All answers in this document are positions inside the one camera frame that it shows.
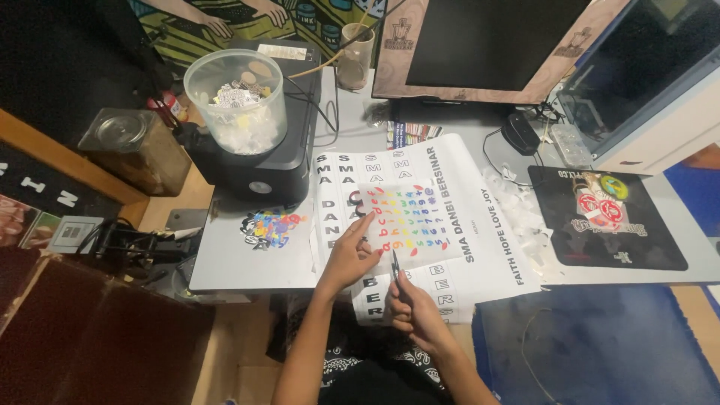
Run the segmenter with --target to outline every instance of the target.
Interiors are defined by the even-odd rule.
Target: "person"
[[[343,367],[334,370],[339,373],[332,381],[324,378],[328,365],[338,363],[326,357],[343,351],[338,347],[328,349],[336,298],[374,267],[383,254],[381,249],[372,251],[363,238],[373,218],[370,213],[353,222],[335,242],[290,345],[272,404],[498,404],[453,338],[433,299],[414,286],[403,271],[399,272],[397,284],[391,283],[388,290],[386,314],[393,330],[414,344],[415,353],[429,357],[427,362],[436,367],[437,381],[411,362],[402,361],[402,355],[386,359],[355,355],[353,360],[342,359]]]

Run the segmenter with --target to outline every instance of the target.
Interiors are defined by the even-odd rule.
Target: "mouse pad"
[[[557,259],[567,266],[685,271],[636,174],[528,167]]]

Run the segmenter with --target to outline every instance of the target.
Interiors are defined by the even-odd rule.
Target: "white desk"
[[[332,71],[330,68],[325,68],[320,106],[328,112],[330,112],[330,109],[327,108],[328,102],[335,100],[334,85]],[[371,91],[372,76],[368,80],[368,85],[357,92],[338,91],[340,134],[335,143],[326,147],[314,148],[314,155],[324,151],[358,153],[381,151],[386,148],[385,126],[370,128],[362,120],[363,101],[371,98]],[[502,116],[491,109],[487,105],[478,104],[440,108],[418,106],[408,111],[402,111],[401,114],[405,121],[441,125],[446,133],[460,134],[475,160],[475,164],[483,169],[488,163],[482,155],[482,141],[486,134],[498,129],[502,123]],[[333,136],[334,133],[322,117],[318,117],[315,145],[325,145],[333,140]],[[486,150],[496,166],[507,162],[518,175],[517,181],[529,182],[527,167],[535,164],[532,157],[521,156],[505,142],[501,135],[494,135],[488,139]],[[553,146],[545,146],[542,158],[547,166],[563,166]],[[644,180],[644,184],[688,261],[687,271],[569,267],[560,264],[552,246],[548,246],[539,252],[544,265],[536,268],[536,271],[542,273],[542,283],[544,285],[576,285],[720,282],[720,256],[710,245],[670,183],[660,175]],[[242,264],[237,263],[231,274],[218,274],[217,269],[195,267],[192,277],[193,281],[196,281],[196,277],[206,279],[208,282],[202,281],[200,284],[218,285],[219,290],[247,293],[282,292],[314,287],[314,275],[287,274],[292,271],[294,271],[292,268],[264,272],[257,272],[255,269],[243,271]]]

